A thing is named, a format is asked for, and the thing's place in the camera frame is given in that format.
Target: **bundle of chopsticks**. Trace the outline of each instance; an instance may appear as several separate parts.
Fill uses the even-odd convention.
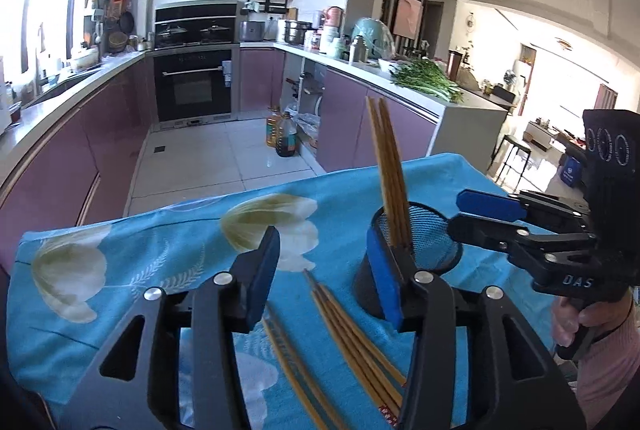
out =
[[[367,338],[329,289],[305,271],[311,295],[342,356],[386,421],[398,422],[406,378]]]
[[[271,347],[273,347],[273,351],[293,391],[316,425],[316,428],[320,430],[334,428],[348,430],[347,425],[335,411],[335,408],[331,406],[318,383],[300,359],[268,302],[265,306],[265,312],[267,317],[262,319],[262,325],[271,341]]]
[[[385,99],[378,99],[378,107],[376,107],[376,101],[371,97],[367,97],[367,109],[380,172],[389,243],[394,248],[404,248],[412,252],[414,244],[411,235],[409,202],[389,110]]]

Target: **silver thermos bottle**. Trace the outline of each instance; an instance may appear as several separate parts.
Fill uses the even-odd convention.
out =
[[[367,61],[367,43],[364,42],[362,35],[358,35],[351,42],[349,52],[349,62],[366,62]]]

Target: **human hand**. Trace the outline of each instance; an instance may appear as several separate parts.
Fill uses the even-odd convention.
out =
[[[554,340],[562,347],[570,346],[580,325],[597,327],[595,336],[621,326],[631,309],[633,298],[628,290],[619,302],[597,302],[578,313],[570,299],[558,297],[551,306],[551,328]]]

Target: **white countertop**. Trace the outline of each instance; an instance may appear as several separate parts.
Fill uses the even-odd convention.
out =
[[[20,124],[0,134],[0,185],[31,147],[84,97],[106,81],[144,58],[144,52],[110,56],[102,59],[100,70],[61,95],[22,110]]]
[[[332,67],[364,80],[376,87],[384,89],[385,91],[401,97],[404,100],[415,104],[418,108],[424,109],[437,117],[441,117],[447,107],[488,109],[504,112],[504,109],[500,106],[492,104],[491,102],[465,90],[462,90],[462,103],[452,104],[450,102],[440,100],[439,98],[420,93],[419,91],[414,91],[413,89],[400,87],[392,82],[390,73],[382,71],[379,67],[371,67],[363,62],[350,64],[344,60],[336,60],[335,58],[330,58],[326,55],[320,54],[319,51],[309,51],[307,49],[299,48],[298,46],[291,46],[289,44],[282,44],[279,42],[241,42],[240,48],[276,48],[308,58],[309,60],[326,65],[327,67]]]

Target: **pink sleeve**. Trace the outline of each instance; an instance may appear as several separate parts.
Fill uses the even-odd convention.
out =
[[[578,364],[576,396],[593,428],[613,407],[640,365],[640,333],[634,313],[614,333],[591,346]]]

